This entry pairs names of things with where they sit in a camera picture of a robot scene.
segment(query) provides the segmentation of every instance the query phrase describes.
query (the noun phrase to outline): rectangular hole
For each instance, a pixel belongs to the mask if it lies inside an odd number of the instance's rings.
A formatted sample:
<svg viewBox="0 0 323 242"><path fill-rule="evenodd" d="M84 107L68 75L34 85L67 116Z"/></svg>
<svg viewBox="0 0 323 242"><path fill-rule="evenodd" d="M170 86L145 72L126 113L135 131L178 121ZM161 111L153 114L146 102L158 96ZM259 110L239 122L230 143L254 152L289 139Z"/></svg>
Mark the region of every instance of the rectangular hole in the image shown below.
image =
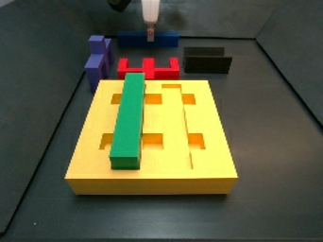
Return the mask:
<svg viewBox="0 0 323 242"><path fill-rule="evenodd" d="M194 94L182 94L183 104L197 104L197 97Z"/></svg>
<svg viewBox="0 0 323 242"><path fill-rule="evenodd" d="M189 133L190 149L206 149L205 138L202 133Z"/></svg>
<svg viewBox="0 0 323 242"><path fill-rule="evenodd" d="M162 84L162 88L179 88L182 89L181 84Z"/></svg>
<svg viewBox="0 0 323 242"><path fill-rule="evenodd" d="M122 102L122 94L114 94L111 99L111 104L121 104Z"/></svg>
<svg viewBox="0 0 323 242"><path fill-rule="evenodd" d="M163 133L143 133L142 141L142 149L165 149Z"/></svg>
<svg viewBox="0 0 323 242"><path fill-rule="evenodd" d="M162 94L146 94L146 104L162 104Z"/></svg>
<svg viewBox="0 0 323 242"><path fill-rule="evenodd" d="M112 140L114 140L114 133L104 133L99 149L111 148Z"/></svg>

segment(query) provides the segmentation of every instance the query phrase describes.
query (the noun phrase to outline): purple block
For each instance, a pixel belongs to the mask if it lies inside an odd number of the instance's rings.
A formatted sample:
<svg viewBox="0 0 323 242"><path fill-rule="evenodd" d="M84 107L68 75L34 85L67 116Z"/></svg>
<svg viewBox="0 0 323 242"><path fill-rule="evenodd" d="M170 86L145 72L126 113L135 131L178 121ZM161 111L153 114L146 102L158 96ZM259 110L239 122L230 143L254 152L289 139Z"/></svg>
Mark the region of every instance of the purple block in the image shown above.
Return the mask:
<svg viewBox="0 0 323 242"><path fill-rule="evenodd" d="M106 43L104 36L92 35L88 39L90 49L92 54L104 54L106 52Z"/></svg>
<svg viewBox="0 0 323 242"><path fill-rule="evenodd" d="M115 62L115 57L112 54L112 41L111 39L106 39L104 41L106 41L106 49L107 49L107 59L108 59L110 65L112 65Z"/></svg>
<svg viewBox="0 0 323 242"><path fill-rule="evenodd" d="M88 39L91 56L84 66L91 92L96 92L100 79L108 78L110 67L115 61L112 41L104 36L92 35Z"/></svg>

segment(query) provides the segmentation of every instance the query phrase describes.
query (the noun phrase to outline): red block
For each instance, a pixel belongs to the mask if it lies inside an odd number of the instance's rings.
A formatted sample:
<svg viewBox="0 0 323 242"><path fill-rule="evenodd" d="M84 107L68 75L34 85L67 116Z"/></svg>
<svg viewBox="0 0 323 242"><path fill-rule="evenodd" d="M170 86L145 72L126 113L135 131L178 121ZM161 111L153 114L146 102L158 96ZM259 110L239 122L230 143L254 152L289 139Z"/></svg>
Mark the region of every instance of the red block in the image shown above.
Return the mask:
<svg viewBox="0 0 323 242"><path fill-rule="evenodd" d="M119 79L125 79L127 73L146 73L146 79L179 79L179 60L170 58L170 67L155 68L155 58L145 58L143 68L130 68L129 59L121 58L118 66Z"/></svg>

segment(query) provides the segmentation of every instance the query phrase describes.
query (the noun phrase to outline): gray wall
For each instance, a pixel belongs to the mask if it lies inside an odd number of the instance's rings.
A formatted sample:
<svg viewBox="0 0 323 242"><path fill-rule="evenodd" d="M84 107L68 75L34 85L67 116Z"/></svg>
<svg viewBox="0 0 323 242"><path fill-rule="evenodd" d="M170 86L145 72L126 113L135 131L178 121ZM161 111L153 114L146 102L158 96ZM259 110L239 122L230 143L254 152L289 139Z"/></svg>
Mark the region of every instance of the gray wall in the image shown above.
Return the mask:
<svg viewBox="0 0 323 242"><path fill-rule="evenodd" d="M258 42L323 124L323 1L289 0Z"/></svg>
<svg viewBox="0 0 323 242"><path fill-rule="evenodd" d="M14 0L0 0L0 8L11 3Z"/></svg>
<svg viewBox="0 0 323 242"><path fill-rule="evenodd" d="M94 29L104 35L119 30L145 30L142 1L133 0L125 13L107 7L104 0L82 1ZM162 0L159 31L181 36L257 38L283 0Z"/></svg>
<svg viewBox="0 0 323 242"><path fill-rule="evenodd" d="M80 1L0 8L0 233L79 84L90 34Z"/></svg>

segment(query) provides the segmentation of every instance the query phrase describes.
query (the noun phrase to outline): black block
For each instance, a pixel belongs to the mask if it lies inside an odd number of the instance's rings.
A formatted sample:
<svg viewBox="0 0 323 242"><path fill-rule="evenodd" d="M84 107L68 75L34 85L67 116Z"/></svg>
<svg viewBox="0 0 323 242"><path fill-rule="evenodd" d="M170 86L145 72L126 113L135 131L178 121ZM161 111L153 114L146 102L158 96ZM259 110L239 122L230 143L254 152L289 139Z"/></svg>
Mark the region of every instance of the black block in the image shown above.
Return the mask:
<svg viewBox="0 0 323 242"><path fill-rule="evenodd" d="M185 72L229 74L233 57L225 57L223 47L186 47Z"/></svg>

